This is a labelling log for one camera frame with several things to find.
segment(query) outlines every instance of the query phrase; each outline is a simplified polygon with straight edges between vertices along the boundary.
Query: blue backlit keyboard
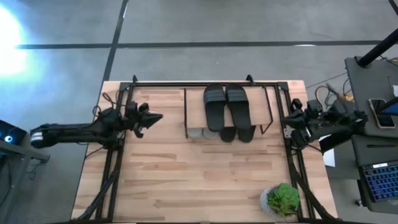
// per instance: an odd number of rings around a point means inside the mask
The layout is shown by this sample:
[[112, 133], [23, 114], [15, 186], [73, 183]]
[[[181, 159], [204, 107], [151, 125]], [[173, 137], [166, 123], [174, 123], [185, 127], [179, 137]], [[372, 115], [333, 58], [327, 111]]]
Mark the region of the blue backlit keyboard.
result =
[[363, 166], [374, 202], [398, 199], [398, 161]]

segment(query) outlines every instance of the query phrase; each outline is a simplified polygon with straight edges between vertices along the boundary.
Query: desk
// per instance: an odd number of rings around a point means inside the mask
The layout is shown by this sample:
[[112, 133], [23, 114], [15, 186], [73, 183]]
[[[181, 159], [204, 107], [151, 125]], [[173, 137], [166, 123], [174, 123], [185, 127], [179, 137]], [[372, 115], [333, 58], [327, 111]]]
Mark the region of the desk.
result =
[[327, 167], [329, 179], [359, 180], [353, 143], [346, 141], [335, 147], [335, 167]]
[[[392, 85], [398, 85], [398, 67], [385, 60], [375, 60], [369, 68], [362, 68], [356, 63], [355, 58], [346, 58], [345, 64], [357, 109], [368, 115], [368, 122], [364, 129], [365, 135], [396, 138], [398, 128], [380, 129], [377, 127], [368, 100], [373, 98], [389, 101], [395, 97]], [[392, 119], [398, 125], [398, 116], [392, 116]]]
[[[290, 97], [306, 102], [304, 82], [287, 82]], [[105, 82], [101, 92], [114, 98], [119, 85]], [[267, 88], [267, 92], [274, 122], [263, 135], [257, 128], [253, 141], [246, 144], [238, 139], [232, 143], [186, 139], [183, 87], [135, 87], [133, 100], [147, 102], [164, 118], [143, 130], [142, 139], [127, 132], [114, 222], [281, 221], [268, 217], [259, 207], [264, 188], [290, 182], [275, 90]], [[109, 102], [101, 97], [98, 105], [107, 108]], [[90, 144], [87, 153], [99, 147]], [[322, 155], [308, 148], [303, 157], [312, 192], [337, 217]], [[81, 215], [98, 193], [105, 158], [103, 150], [85, 161], [72, 218]]]
[[[358, 167], [372, 164], [380, 164], [383, 162], [390, 162], [398, 160], [398, 140], [384, 139], [368, 136], [356, 136], [351, 138], [355, 151], [355, 158]], [[377, 147], [370, 148], [369, 144], [373, 145], [392, 145], [396, 147]], [[359, 192], [364, 206], [372, 212], [398, 214], [397, 200], [389, 200], [384, 202], [374, 203], [371, 198], [371, 193], [367, 188], [366, 180], [361, 176], [359, 180]]]
[[[6, 196], [3, 196], [6, 198], [0, 208], [0, 223], [7, 223], [11, 215], [12, 208], [16, 203], [17, 196], [21, 190], [21, 184], [28, 170], [30, 160], [37, 159], [44, 164], [49, 161], [50, 156], [43, 152], [39, 152], [37, 149], [32, 149], [30, 146], [30, 136], [28, 134], [23, 138], [21, 146], [0, 141], [0, 152], [1, 154], [6, 155], [4, 157], [7, 157], [7, 162], [10, 163], [10, 174], [12, 176], [12, 187], [10, 188], [9, 193], [7, 193]], [[9, 168], [7, 166], [5, 167], [5, 171], [0, 172], [0, 175], [2, 176], [2, 181], [0, 183], [1, 192], [5, 192], [9, 188], [9, 183], [7, 181], [3, 181], [7, 180], [9, 173]]]

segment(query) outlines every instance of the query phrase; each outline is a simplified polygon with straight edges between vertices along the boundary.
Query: wooden tabletop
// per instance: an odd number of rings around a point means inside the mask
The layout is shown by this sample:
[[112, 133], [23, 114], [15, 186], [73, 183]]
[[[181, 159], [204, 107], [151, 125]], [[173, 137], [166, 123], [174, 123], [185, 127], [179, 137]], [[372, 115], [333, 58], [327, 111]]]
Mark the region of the wooden tabletop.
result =
[[[291, 99], [299, 98], [305, 104], [304, 82], [286, 82]], [[119, 84], [104, 82], [102, 92], [114, 99]], [[147, 102], [153, 112], [164, 117], [143, 130], [142, 139], [127, 132], [114, 222], [284, 221], [267, 216], [259, 207], [259, 196], [265, 188], [290, 183], [275, 90], [270, 87], [267, 92], [274, 118], [267, 132], [262, 135], [257, 127], [252, 142], [235, 139], [225, 143], [220, 139], [185, 138], [183, 87], [135, 88], [133, 100]], [[98, 105], [110, 106], [103, 97]], [[90, 144], [87, 153], [99, 147]], [[307, 148], [303, 157], [311, 191], [337, 217], [322, 155]], [[106, 151], [101, 150], [85, 161], [72, 218], [81, 215], [98, 193], [105, 158]], [[306, 215], [303, 197], [302, 207]], [[104, 206], [103, 214], [107, 211], [108, 206]]]

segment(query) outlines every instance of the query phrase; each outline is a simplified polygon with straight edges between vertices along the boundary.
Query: smartphone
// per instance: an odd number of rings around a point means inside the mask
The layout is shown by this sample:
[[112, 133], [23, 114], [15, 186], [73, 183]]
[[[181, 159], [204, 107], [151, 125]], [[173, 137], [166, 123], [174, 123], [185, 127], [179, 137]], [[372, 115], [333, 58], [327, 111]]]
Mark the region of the smartphone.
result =
[[376, 124], [379, 128], [396, 128], [396, 124], [391, 115], [380, 114], [381, 108], [386, 105], [385, 100], [369, 99], [369, 104], [373, 113], [373, 117], [376, 120]]
[[398, 97], [388, 101], [380, 113], [398, 116]]

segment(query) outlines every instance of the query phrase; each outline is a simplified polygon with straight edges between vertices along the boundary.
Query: gray desk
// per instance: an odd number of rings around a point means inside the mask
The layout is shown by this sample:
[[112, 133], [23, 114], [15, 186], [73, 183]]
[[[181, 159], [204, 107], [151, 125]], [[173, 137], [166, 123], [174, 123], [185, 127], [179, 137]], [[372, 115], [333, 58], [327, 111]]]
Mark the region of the gray desk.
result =
[[[398, 85], [398, 67], [384, 60], [375, 60], [369, 68], [361, 68], [355, 58], [346, 58], [345, 64], [357, 109], [368, 115], [364, 133], [368, 136], [397, 138], [398, 128], [380, 129], [376, 126], [368, 100], [379, 98], [389, 101], [395, 97], [392, 85]], [[398, 126], [398, 116], [392, 119]]]
[[[398, 161], [398, 139], [375, 138], [368, 136], [353, 136], [351, 138], [356, 164], [358, 167], [378, 164], [389, 161]], [[368, 144], [374, 145], [397, 145], [397, 147], [369, 148]], [[372, 212], [398, 214], [398, 200], [374, 203], [366, 187], [365, 180], [359, 181], [359, 192], [364, 206]]]
[[[3, 206], [0, 209], [0, 223], [7, 223], [11, 214], [12, 208], [16, 202], [17, 194], [20, 190], [20, 186], [23, 177], [27, 171], [29, 162], [31, 159], [38, 159], [40, 162], [46, 163], [50, 156], [40, 152], [37, 149], [33, 149], [30, 146], [30, 137], [27, 134], [22, 142], [23, 147], [15, 146], [13, 144], [5, 143], [0, 141], [0, 152], [8, 154], [9, 162], [12, 164], [12, 187], [4, 201]], [[6, 172], [2, 172], [2, 180], [7, 180]], [[3, 189], [8, 188], [8, 184], [0, 186]]]
[[326, 167], [328, 177], [332, 179], [359, 180], [353, 144], [351, 141], [335, 147], [336, 167]]

